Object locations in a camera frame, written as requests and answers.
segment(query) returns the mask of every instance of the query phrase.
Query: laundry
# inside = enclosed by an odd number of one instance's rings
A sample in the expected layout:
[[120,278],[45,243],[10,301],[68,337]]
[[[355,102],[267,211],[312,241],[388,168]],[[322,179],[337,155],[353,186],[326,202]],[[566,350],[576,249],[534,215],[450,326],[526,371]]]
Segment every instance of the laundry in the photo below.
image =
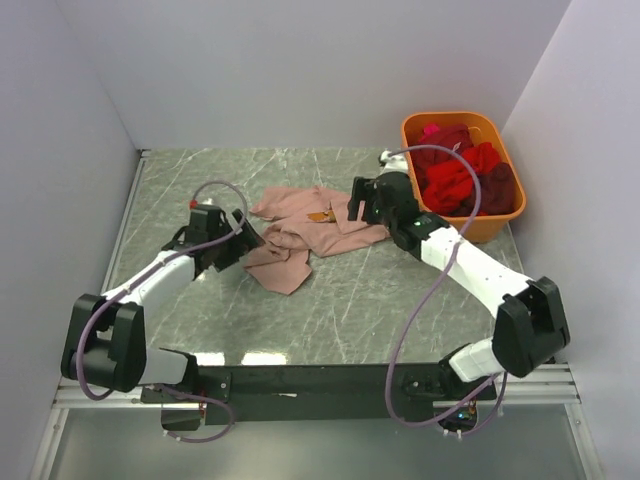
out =
[[[325,187],[265,189],[251,213],[273,223],[262,234],[265,245],[249,253],[246,271],[265,289],[289,295],[311,275],[310,252],[328,257],[387,238],[382,225],[348,221],[349,198]],[[318,221],[319,212],[333,215]]]
[[[499,163],[487,175],[480,179],[480,212],[483,215],[506,215],[513,212],[513,199],[516,194],[516,181],[508,163]],[[468,217],[476,201],[475,192],[463,200],[452,217]]]
[[[419,144],[440,145],[458,153],[473,147],[469,129],[464,124],[460,123],[443,127],[431,135],[426,134],[430,131],[433,131],[433,127],[428,125],[427,131],[425,131],[425,135],[420,139]],[[427,169],[429,167],[449,160],[455,160],[455,158],[448,153],[434,149],[415,150],[411,152],[411,159],[421,190],[427,187]]]
[[430,123],[426,127],[422,129],[422,138],[420,139],[420,143],[424,143],[429,135],[433,135],[437,131],[440,130],[440,127],[435,123]]
[[[478,176],[488,174],[501,163],[500,154],[489,142],[468,148],[461,155]],[[472,192],[471,174],[458,160],[446,160],[427,168],[427,188],[422,192],[422,201],[433,212],[451,215],[462,206]]]

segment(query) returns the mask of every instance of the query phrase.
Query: cable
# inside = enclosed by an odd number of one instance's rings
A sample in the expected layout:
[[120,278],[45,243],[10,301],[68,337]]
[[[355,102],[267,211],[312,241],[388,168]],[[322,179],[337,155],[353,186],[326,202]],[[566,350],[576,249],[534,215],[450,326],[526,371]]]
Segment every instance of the cable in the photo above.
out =
[[[475,217],[478,215],[478,212],[480,211],[480,197],[481,197],[480,179],[478,178],[478,175],[476,175],[476,172],[473,170],[473,167],[469,164],[469,162],[467,162],[464,159],[464,157],[462,157],[462,155],[460,155],[459,153],[457,153],[457,152],[455,152],[455,151],[453,151],[453,150],[451,150],[449,148],[442,147],[440,145],[425,144],[425,145],[414,145],[412,147],[407,147],[407,148],[400,149],[398,151],[390,153],[389,157],[393,157],[395,155],[401,155],[401,154],[404,154],[404,153],[407,153],[407,152],[412,152],[414,150],[422,150],[422,149],[439,150],[441,152],[448,153],[449,155],[454,157],[456,160],[458,160],[464,166],[464,168],[467,169],[467,171],[471,175],[471,179],[473,180],[473,187],[474,187],[475,192],[476,192],[476,199],[475,199],[475,203],[473,205],[473,210],[471,211],[471,214],[469,215],[469,218],[467,218],[467,220],[462,225],[462,228],[460,229],[460,232],[459,232],[460,233],[460,240],[458,242],[456,242],[456,244],[453,246],[453,250],[451,252],[451,257],[449,257],[449,261],[447,262],[447,264],[444,267],[444,269],[442,270],[442,272],[440,272],[440,274],[436,278],[435,282],[433,282],[431,287],[429,287],[429,289],[426,291],[424,296],[420,299],[420,301],[418,302],[418,305],[413,309],[413,311],[409,315],[409,319],[407,320],[407,323],[405,323],[405,326],[404,326],[404,328],[402,330],[402,333],[400,334],[400,339],[398,340],[398,343],[396,344],[395,348],[393,349],[393,352],[391,354],[391,359],[389,360],[389,368],[387,369],[387,377],[386,377],[385,386],[384,386],[384,400],[385,400],[385,404],[387,406],[387,411],[389,412],[389,416],[391,418],[393,418],[397,422],[401,423],[405,427],[410,427],[410,428],[428,427],[429,425],[434,425],[437,422],[439,422],[440,420],[443,420],[443,419],[447,418],[449,415],[451,415],[452,413],[455,413],[458,409],[463,407],[473,397],[477,396],[482,390],[484,390],[486,387],[488,387],[497,378],[497,375],[493,375],[493,376],[489,377],[479,387],[475,388],[471,393],[469,393],[466,397],[464,397],[462,400],[460,400],[453,407],[451,407],[450,409],[446,410],[445,412],[443,412],[443,413],[441,413],[439,415],[436,415],[433,418],[430,418],[429,420],[424,420],[422,422],[407,422],[403,418],[400,418],[400,416],[398,416],[398,414],[396,413],[395,409],[393,408],[393,401],[391,399],[391,387],[393,385],[393,373],[395,371],[396,364],[398,363],[398,357],[400,356],[400,350],[402,350],[402,345],[404,344],[404,341],[407,338],[407,334],[409,333],[409,329],[411,328],[411,325],[413,325],[413,322],[415,321],[416,317],[418,316],[418,313],[420,312],[420,310],[422,309],[424,304],[427,303],[427,300],[429,300],[431,298],[433,293],[438,289],[438,287],[440,287],[440,285],[442,284],[444,279],[449,274],[449,271],[453,267],[453,264],[456,261],[456,257],[458,256],[458,250],[460,249],[460,244],[461,244],[461,241],[463,239],[463,235],[469,229],[469,227],[471,226],[471,222],[473,222]],[[507,383],[506,380],[507,380],[507,377],[506,377],[506,374],[505,374],[504,380],[502,382],[503,390],[506,387],[506,383]],[[494,410],[496,412],[497,412],[498,408],[500,407],[500,405],[502,404],[502,399],[503,398],[504,398],[504,393],[502,392],[502,396],[498,396],[498,399],[496,401],[496,405],[494,407]],[[489,417],[487,417],[487,419],[485,419],[485,421],[481,424],[481,427],[484,427],[491,419],[493,419],[494,416],[495,416],[495,413],[492,412],[492,414],[490,414]],[[479,428],[479,427],[474,428],[470,432],[476,431],[477,428]]]
[[474,433],[479,432],[484,427],[486,427],[489,424],[489,422],[491,422],[491,420],[493,420],[495,418],[495,416],[498,414],[498,411],[500,410],[500,406],[502,405],[502,401],[504,400],[504,393],[505,393],[506,390],[507,390],[507,372],[504,372],[504,374],[502,375],[502,386],[500,387],[500,393],[498,394],[498,398],[496,399],[496,403],[493,406],[493,408],[491,409],[491,412],[489,412],[489,415],[487,415],[487,418],[485,418],[480,423],[480,425],[476,425],[471,430],[468,430],[466,432],[462,432],[462,436],[463,437],[467,437],[469,435],[473,435]]
[[204,403],[210,403],[212,405],[216,405],[216,406],[222,408],[224,411],[226,411],[227,415],[229,415],[229,422],[227,422],[227,425],[222,429],[222,431],[220,431],[220,432],[218,432],[215,435],[212,435],[210,437],[205,437],[205,438],[181,437],[180,435],[178,435],[175,432],[167,431],[167,435],[168,436],[170,436],[171,438],[175,438],[179,442],[185,442],[185,443],[207,443],[207,442],[212,442],[214,440],[217,440],[217,439],[223,437],[227,433],[229,433],[229,430],[231,430],[231,427],[233,427],[233,424],[236,423],[236,415],[233,412],[233,409],[229,405],[227,405],[226,403],[221,402],[220,400],[216,400],[215,398],[203,397],[201,395],[193,395],[191,393],[183,393],[183,392],[180,392],[180,391],[178,391],[178,390],[176,390],[174,388],[168,387],[168,386],[163,385],[163,384],[156,385],[156,388],[158,388],[159,390],[163,390],[166,393],[168,393],[169,395],[173,395],[176,398],[183,398],[185,400],[193,400],[194,402],[204,402]]
[[[240,191],[240,189],[238,187],[236,187],[235,185],[233,185],[233,184],[231,184],[229,182],[226,182],[224,180],[212,180],[212,181],[209,181],[209,182],[206,182],[206,183],[202,184],[195,191],[195,193],[193,194],[192,202],[196,201],[197,195],[202,191],[203,188],[205,188],[205,187],[207,187],[209,185],[224,185],[224,186],[230,188],[231,190],[233,190],[234,192],[236,192],[238,194],[238,197],[240,197],[240,201],[242,202],[242,218],[238,222],[238,225],[236,226],[236,228],[233,229],[233,231],[229,232],[228,234],[224,235],[223,237],[220,237],[220,238],[217,238],[215,240],[212,240],[211,242],[202,243],[200,245],[195,245],[193,247],[189,247],[187,249],[184,249],[184,250],[181,250],[179,252],[176,252],[176,253],[173,253],[173,254],[169,255],[162,262],[156,262],[143,275],[141,275],[139,278],[137,278],[136,280],[131,282],[131,284],[129,284],[127,287],[123,288],[118,293],[116,293],[113,297],[111,297],[104,304],[102,304],[100,306],[100,308],[98,308],[94,312],[94,314],[91,315],[91,317],[89,317],[89,321],[87,322],[86,326],[84,327],[84,330],[82,331],[82,334],[80,335],[80,340],[78,342],[78,350],[76,352],[76,360],[75,360],[75,363],[76,363],[76,375],[78,377],[78,383],[80,384],[80,389],[82,390],[82,392],[89,399],[95,400],[95,401],[104,400],[109,395],[111,395],[111,393],[113,392],[112,389],[109,389],[106,392],[101,393],[101,394],[94,393],[89,388],[89,385],[87,383],[87,379],[86,379],[86,377],[84,375],[84,363],[83,363],[84,350],[86,348],[87,340],[89,339],[89,335],[90,335],[91,331],[93,330],[93,327],[95,326],[96,322],[102,316],[102,314],[104,312],[106,312],[107,309],[109,307],[111,307],[111,305],[113,305],[114,303],[120,301],[123,297],[125,297],[128,294],[127,293],[128,291],[134,290],[135,288],[137,288],[140,285],[142,285],[142,283],[144,283],[146,280],[148,280],[152,275],[154,275],[158,270],[160,270],[162,267],[164,267],[164,265],[166,265],[167,263],[169,263],[169,262],[171,262],[171,261],[175,260],[176,258],[181,257],[183,255],[188,255],[189,253],[197,252],[198,250],[204,250],[206,248],[210,248],[210,247],[214,247],[216,245],[220,245],[221,243],[224,243],[227,240],[233,238],[242,229],[242,226],[245,224],[246,219],[247,219],[247,215],[249,213],[249,205],[247,204],[247,199],[244,197],[244,195],[242,195],[242,192]],[[207,400],[203,400],[203,401],[205,401],[207,403],[215,403],[216,405],[218,405],[218,401],[214,400],[214,399],[207,399]]]

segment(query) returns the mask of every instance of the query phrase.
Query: pink cloth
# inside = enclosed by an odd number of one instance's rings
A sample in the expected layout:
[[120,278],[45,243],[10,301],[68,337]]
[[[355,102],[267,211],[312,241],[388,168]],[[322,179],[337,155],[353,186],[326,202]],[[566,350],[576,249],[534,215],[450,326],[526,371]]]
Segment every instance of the pink cloth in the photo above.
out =
[[[368,247],[388,237],[382,225],[347,220],[349,195],[324,187],[271,187],[251,213],[273,221],[245,269],[267,290],[290,295],[311,275],[309,251],[328,257]],[[314,222],[308,213],[333,210],[336,221]]]

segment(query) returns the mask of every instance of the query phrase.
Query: black metal bar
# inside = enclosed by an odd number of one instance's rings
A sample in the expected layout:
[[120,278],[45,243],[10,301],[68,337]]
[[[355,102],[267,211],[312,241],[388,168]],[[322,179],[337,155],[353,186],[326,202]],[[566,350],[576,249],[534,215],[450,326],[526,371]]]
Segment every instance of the black metal bar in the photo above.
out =
[[[199,367],[199,388],[226,401],[238,421],[334,420],[387,418],[384,384],[387,365],[272,365]],[[408,421],[434,416],[433,402],[460,400],[485,379],[451,383],[437,363],[399,364],[392,398],[396,411]],[[494,387],[479,400],[496,398]],[[142,401],[171,401],[151,392]],[[215,405],[207,407],[206,424],[228,421]]]

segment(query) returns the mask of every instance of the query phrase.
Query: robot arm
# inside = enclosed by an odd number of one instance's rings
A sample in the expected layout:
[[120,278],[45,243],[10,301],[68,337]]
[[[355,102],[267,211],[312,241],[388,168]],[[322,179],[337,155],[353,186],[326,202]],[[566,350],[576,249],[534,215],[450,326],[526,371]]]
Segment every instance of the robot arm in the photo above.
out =
[[413,197],[402,155],[380,157],[382,173],[375,179],[354,179],[349,218],[360,214],[370,224],[384,224],[403,250],[444,270],[460,242],[448,276],[476,297],[496,319],[491,338],[465,345],[441,363],[462,382],[507,371],[524,377],[570,341],[560,293],[548,278],[538,281],[514,272],[461,239],[442,217],[421,212]]
[[[242,213],[233,212],[236,221]],[[92,313],[116,293],[127,295],[103,315],[91,332],[84,352],[84,369],[91,384],[128,392],[138,385],[165,383],[176,385],[192,375],[195,357],[184,352],[147,348],[145,317],[152,316],[166,298],[186,287],[204,270],[214,266],[222,271],[236,263],[243,255],[262,244],[262,239],[245,222],[238,234],[229,241],[179,256],[166,262],[163,268],[135,289],[129,289],[134,280],[148,272],[153,265],[165,262],[176,252],[211,242],[232,231],[225,212],[212,205],[195,205],[189,225],[182,227],[167,243],[153,262],[124,284],[102,296],[85,294],[72,311],[67,340],[62,357],[62,375],[76,379],[75,355],[80,335]],[[110,331],[110,338],[101,338],[98,332]]]

